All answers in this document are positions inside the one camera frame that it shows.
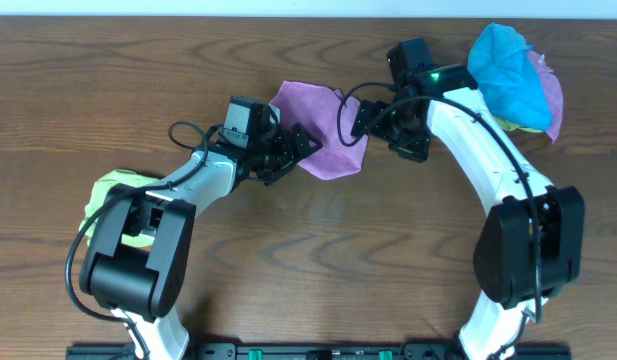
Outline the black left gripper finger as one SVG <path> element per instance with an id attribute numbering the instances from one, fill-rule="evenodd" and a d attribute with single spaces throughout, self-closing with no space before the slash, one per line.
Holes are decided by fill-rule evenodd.
<path id="1" fill-rule="evenodd" d="M 323 147 L 322 141 L 300 123 L 295 123 L 291 132 L 291 150 L 295 161 L 306 159 Z"/>
<path id="2" fill-rule="evenodd" d="M 276 181 L 286 176 L 288 173 L 290 173 L 297 164 L 297 161 L 291 161 L 275 170 L 264 169 L 261 172 L 261 180 L 263 181 L 265 186 L 270 186 Z"/>

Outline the purple microfiber cloth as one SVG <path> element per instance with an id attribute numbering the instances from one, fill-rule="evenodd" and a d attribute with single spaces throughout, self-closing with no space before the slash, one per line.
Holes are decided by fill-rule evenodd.
<path id="1" fill-rule="evenodd" d="M 353 147 L 344 146 L 337 131 L 337 111 L 344 94 L 339 89 L 285 80 L 270 101 L 281 112 L 281 124 L 300 123 L 323 147 L 299 162 L 320 180 L 334 180 L 359 173 L 367 149 L 364 136 Z"/>

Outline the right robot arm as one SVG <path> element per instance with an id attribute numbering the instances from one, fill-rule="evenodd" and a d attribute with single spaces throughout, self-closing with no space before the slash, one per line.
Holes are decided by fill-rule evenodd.
<path id="1" fill-rule="evenodd" d="M 486 220 L 473 252 L 481 293 L 450 344 L 420 343 L 406 359 L 569 359 L 566 345 L 524 344 L 529 323 L 580 273 L 585 203 L 557 188 L 494 120 L 463 65 L 437 66 L 424 39 L 386 55 L 391 102 L 363 101 L 351 135 L 384 140 L 399 157 L 422 163 L 432 138 L 452 153 L 476 191 Z"/>

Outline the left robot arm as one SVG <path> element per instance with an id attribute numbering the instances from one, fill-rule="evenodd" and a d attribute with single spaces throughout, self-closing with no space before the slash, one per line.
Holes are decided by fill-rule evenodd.
<path id="1" fill-rule="evenodd" d="M 280 110 L 234 97 L 222 124 L 198 132 L 190 158 L 161 180 L 113 186 L 74 242 L 89 241 L 71 297 L 92 296 L 103 313 L 75 305 L 103 321 L 121 323 L 136 359 L 181 359 L 190 335 L 175 303 L 187 267 L 194 222 L 209 205 L 243 181 L 269 186 L 323 144 L 302 124 L 280 124 Z"/>

